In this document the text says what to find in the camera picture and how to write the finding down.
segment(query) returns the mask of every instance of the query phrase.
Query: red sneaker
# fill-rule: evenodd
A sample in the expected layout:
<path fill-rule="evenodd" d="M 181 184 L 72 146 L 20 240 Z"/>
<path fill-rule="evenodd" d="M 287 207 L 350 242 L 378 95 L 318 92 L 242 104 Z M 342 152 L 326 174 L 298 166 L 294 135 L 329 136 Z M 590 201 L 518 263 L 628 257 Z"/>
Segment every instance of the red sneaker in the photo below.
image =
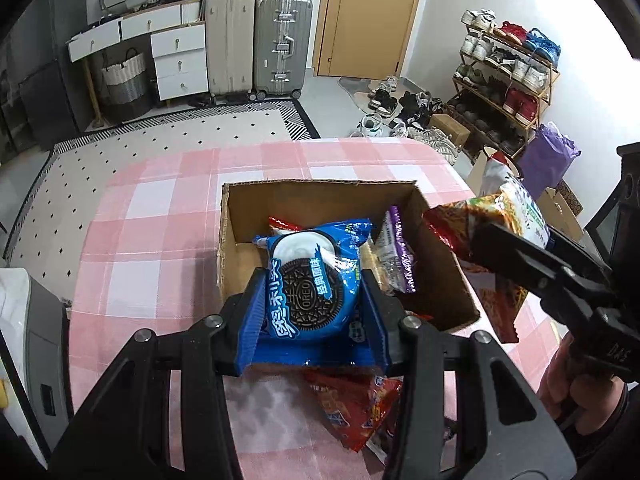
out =
<path fill-rule="evenodd" d="M 522 104 L 520 105 L 520 110 L 516 113 L 516 119 L 528 126 L 538 114 L 538 101 L 530 95 L 522 94 L 522 97 Z"/>
<path fill-rule="evenodd" d="M 504 100 L 502 108 L 507 110 L 511 115 L 515 114 L 522 105 L 522 102 L 526 98 L 526 95 L 516 88 L 509 88 L 507 97 Z"/>

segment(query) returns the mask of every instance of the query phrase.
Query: silver suitcase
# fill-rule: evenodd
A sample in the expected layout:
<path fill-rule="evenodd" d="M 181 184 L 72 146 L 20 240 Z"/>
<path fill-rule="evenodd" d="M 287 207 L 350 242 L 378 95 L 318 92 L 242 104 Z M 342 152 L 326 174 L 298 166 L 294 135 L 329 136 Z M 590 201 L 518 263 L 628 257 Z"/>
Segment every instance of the silver suitcase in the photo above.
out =
<path fill-rule="evenodd" d="M 300 97 L 311 33 L 311 0 L 256 0 L 254 81 L 266 94 Z"/>
<path fill-rule="evenodd" d="M 255 0 L 207 0 L 205 14 L 209 92 L 250 92 Z"/>

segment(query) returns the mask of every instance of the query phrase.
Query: cardboard box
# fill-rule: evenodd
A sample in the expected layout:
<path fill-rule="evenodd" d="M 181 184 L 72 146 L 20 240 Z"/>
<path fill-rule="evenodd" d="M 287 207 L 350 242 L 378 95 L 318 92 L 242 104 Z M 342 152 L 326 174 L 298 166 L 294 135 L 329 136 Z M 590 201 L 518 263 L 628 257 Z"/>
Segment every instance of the cardboard box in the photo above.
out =
<path fill-rule="evenodd" d="M 564 197 L 552 187 L 547 187 L 536 201 L 546 223 L 558 229 L 574 242 L 579 242 L 584 231 L 569 208 Z"/>
<path fill-rule="evenodd" d="M 244 291 L 255 267 L 267 266 L 266 251 L 252 240 L 270 234 L 269 216 L 303 227 L 369 218 L 375 239 L 386 210 L 394 204 L 416 258 L 417 292 L 399 295 L 404 308 L 433 316 L 440 330 L 457 330 L 478 320 L 456 257 L 422 221 L 429 205 L 414 182 L 276 180 L 223 185 L 218 249 L 222 301 Z"/>
<path fill-rule="evenodd" d="M 439 128 L 448 136 L 451 136 L 451 142 L 456 146 L 464 146 L 469 138 L 469 129 L 447 114 L 432 115 L 429 126 Z"/>

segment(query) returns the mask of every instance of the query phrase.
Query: purple snack bag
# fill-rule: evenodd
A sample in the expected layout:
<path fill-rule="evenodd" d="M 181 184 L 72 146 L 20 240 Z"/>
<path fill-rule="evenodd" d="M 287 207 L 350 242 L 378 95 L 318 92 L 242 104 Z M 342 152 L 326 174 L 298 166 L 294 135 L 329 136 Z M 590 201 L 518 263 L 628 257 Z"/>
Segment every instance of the purple snack bag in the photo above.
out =
<path fill-rule="evenodd" d="M 380 235 L 374 245 L 389 285 L 399 292 L 415 292 L 412 271 L 414 258 L 402 238 L 402 223 L 397 206 L 391 206 L 386 212 Z"/>

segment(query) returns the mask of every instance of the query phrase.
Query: blue snack bag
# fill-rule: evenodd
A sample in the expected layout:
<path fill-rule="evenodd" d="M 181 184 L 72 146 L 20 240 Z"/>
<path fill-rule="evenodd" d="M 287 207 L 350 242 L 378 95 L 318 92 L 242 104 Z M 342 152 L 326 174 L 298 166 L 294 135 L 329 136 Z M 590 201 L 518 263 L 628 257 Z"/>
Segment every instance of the blue snack bag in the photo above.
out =
<path fill-rule="evenodd" d="M 350 319 L 360 283 L 358 248 L 368 219 L 334 222 L 254 243 L 269 253 L 266 331 L 285 340 L 336 335 Z"/>

